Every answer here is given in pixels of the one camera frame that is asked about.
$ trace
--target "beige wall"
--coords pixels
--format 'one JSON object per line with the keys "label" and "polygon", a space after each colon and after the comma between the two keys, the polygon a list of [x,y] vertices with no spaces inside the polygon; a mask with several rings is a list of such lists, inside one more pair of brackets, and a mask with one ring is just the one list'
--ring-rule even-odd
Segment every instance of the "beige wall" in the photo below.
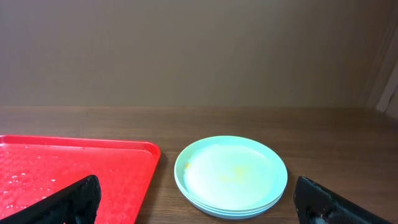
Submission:
{"label": "beige wall", "polygon": [[364,106],[396,1],[0,1],[0,105]]}

